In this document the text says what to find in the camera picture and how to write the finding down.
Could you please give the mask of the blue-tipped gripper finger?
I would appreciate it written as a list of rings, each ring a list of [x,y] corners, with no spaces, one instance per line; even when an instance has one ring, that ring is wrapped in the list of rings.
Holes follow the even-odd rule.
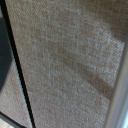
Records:
[[[3,17],[0,17],[0,91],[5,83],[12,62],[8,33]]]

